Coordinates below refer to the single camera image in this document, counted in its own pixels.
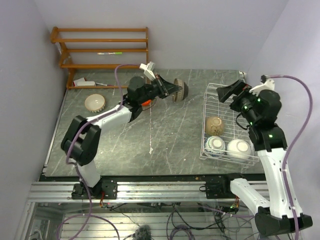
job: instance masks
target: table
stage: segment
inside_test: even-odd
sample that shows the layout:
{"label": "table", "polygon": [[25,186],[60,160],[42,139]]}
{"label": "table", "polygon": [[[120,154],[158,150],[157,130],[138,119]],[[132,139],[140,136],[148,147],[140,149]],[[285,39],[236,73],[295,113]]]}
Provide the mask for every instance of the table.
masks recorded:
{"label": "table", "polygon": [[[225,174],[239,172],[240,166],[212,160],[200,160],[204,93],[208,83],[229,85],[239,78],[235,70],[213,69],[159,69],[165,80],[184,80],[189,86],[189,95],[182,102],[173,102],[171,97],[157,99],[149,110],[143,111],[133,122],[110,129],[100,137],[95,164],[104,176],[154,176]],[[134,76],[142,76],[141,70],[120,70],[120,84],[127,85]],[[78,72],[75,79],[85,77],[89,81],[115,84],[114,73],[106,70]],[[105,110],[113,108],[121,99],[118,89],[77,89],[66,92],[61,115],[49,151],[47,177],[76,176],[71,166],[65,164],[66,155],[61,150],[61,141],[72,121],[81,115],[93,116],[86,110],[85,99],[93,94],[106,99]],[[260,163],[247,173],[263,173]]]}

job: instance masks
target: blue and white bowl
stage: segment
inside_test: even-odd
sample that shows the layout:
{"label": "blue and white bowl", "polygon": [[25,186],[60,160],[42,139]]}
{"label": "blue and white bowl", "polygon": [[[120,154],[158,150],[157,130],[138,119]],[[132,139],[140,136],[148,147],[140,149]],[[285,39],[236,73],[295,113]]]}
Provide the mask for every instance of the blue and white bowl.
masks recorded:
{"label": "blue and white bowl", "polygon": [[226,144],[220,137],[211,136],[204,140],[203,150],[208,157],[221,158],[225,154]]}

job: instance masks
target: brown bowl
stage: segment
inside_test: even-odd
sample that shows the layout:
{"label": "brown bowl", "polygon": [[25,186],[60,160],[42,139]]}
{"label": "brown bowl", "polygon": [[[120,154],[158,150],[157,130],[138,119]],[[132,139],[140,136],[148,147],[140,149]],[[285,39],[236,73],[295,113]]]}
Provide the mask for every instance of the brown bowl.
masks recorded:
{"label": "brown bowl", "polygon": [[205,120],[204,131],[211,136],[220,136],[224,128],[224,121],[218,116],[210,116]]}

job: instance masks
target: dish rack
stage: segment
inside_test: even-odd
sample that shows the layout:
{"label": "dish rack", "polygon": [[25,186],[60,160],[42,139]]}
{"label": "dish rack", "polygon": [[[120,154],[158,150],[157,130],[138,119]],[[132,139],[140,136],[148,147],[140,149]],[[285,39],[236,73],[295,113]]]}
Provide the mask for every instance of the dish rack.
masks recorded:
{"label": "dish rack", "polygon": [[[204,106],[203,106],[203,123],[202,123],[202,143],[201,143],[201,153],[200,159],[212,159],[215,160],[215,164],[217,161],[223,161],[226,163],[238,164],[241,165],[241,173],[245,172],[250,167],[254,166],[257,162],[260,161],[257,153],[255,152],[254,145],[250,141],[249,134],[247,130],[240,128],[236,124],[236,117],[238,115],[237,112],[230,109],[229,105],[232,103],[232,98],[229,97],[224,103],[219,102],[217,88],[226,87],[225,85],[209,83],[206,88],[205,96],[204,96]],[[238,157],[229,158],[227,155],[227,150],[221,150],[224,154],[215,153],[215,155],[219,155],[219,157],[210,156],[211,152],[207,151],[209,148],[205,147],[205,141],[210,137],[209,134],[205,133],[205,124],[206,118],[218,116],[224,122],[224,131],[222,135],[219,137],[224,141],[225,146],[228,145],[230,141],[233,139],[241,139],[246,141],[251,148],[251,155],[248,159],[244,160]],[[242,117],[238,117],[238,123],[242,126],[247,126],[247,121]]]}

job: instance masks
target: white wall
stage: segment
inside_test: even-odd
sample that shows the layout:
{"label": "white wall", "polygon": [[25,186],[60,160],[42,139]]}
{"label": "white wall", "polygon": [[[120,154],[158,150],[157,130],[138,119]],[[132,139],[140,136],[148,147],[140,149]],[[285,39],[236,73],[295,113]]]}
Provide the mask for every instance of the white wall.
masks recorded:
{"label": "white wall", "polygon": [[[314,107],[309,125],[289,157],[289,168],[305,214],[311,215],[314,227],[304,231],[306,240],[319,239],[320,224],[320,1],[290,0],[248,71],[251,85],[262,74],[292,75],[303,80],[313,94]],[[302,86],[292,80],[276,79],[282,109],[277,123],[291,143],[303,124],[308,98]]]}
{"label": "white wall", "polygon": [[0,7],[0,233],[14,239],[31,183],[40,176],[65,78],[33,1]]}
{"label": "white wall", "polygon": [[247,71],[288,0],[35,0],[47,27],[149,27],[157,68]]}

